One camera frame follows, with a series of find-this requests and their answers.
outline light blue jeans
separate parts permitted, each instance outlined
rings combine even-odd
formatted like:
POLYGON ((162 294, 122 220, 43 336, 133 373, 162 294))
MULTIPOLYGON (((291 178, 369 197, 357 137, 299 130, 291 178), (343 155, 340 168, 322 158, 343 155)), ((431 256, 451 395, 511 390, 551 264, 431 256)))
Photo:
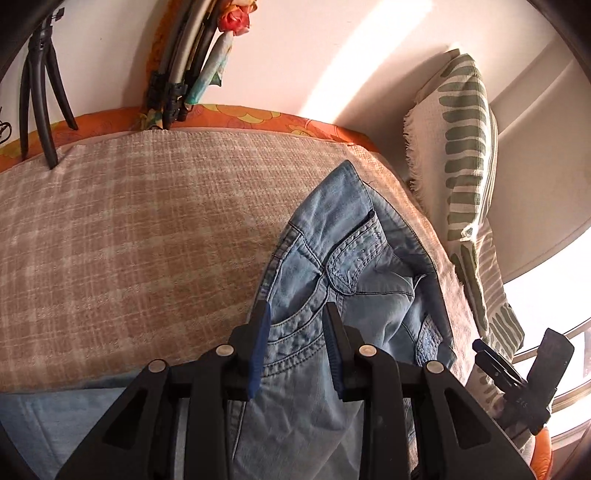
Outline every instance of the light blue jeans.
MULTIPOLYGON (((328 301, 346 325, 398 361, 450 367, 455 360, 431 259, 349 162, 297 209, 257 297, 271 305, 272 326, 261 389, 228 407, 235 480, 358 478, 363 408, 341 402, 333 389, 321 319, 328 301)), ((0 421, 33 470, 50 479, 121 391, 5 395, 0 421)))

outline striped cushion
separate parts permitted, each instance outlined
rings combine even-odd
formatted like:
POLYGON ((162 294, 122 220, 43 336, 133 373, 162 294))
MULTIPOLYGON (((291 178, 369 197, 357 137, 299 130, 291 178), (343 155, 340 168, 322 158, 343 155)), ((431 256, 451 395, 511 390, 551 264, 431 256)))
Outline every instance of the striped cushion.
MULTIPOLYGON (((470 55, 454 58, 419 91, 405 135, 412 187, 456 267, 478 331, 511 359, 524 333, 507 303, 486 220, 498 134, 470 55)), ((483 387, 492 401, 496 389, 483 387)))

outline jeans pocket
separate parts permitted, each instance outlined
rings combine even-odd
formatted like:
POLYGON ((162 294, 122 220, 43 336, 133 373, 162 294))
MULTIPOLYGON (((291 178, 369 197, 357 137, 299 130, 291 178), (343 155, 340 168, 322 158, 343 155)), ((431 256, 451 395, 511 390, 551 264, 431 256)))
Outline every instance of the jeans pocket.
POLYGON ((421 325, 418 340, 414 348, 414 359, 417 365, 423 366, 431 360, 437 360, 437 351, 443 337, 437 330, 430 315, 427 315, 421 325))

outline sunlight on wall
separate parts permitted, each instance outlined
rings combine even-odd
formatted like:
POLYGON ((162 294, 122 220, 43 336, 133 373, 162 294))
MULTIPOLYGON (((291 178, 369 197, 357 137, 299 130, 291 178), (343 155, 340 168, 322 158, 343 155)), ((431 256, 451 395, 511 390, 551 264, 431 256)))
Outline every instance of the sunlight on wall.
POLYGON ((333 123, 432 7, 432 0, 383 0, 378 4, 324 71, 298 115, 333 123))

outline red flower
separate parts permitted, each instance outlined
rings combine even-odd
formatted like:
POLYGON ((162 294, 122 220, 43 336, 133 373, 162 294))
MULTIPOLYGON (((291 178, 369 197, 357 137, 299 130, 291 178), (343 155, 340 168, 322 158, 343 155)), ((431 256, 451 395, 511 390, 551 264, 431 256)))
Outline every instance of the red flower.
POLYGON ((251 26, 249 11, 251 11, 249 6, 228 5, 217 21, 220 32, 232 31, 235 36, 247 33, 251 26))

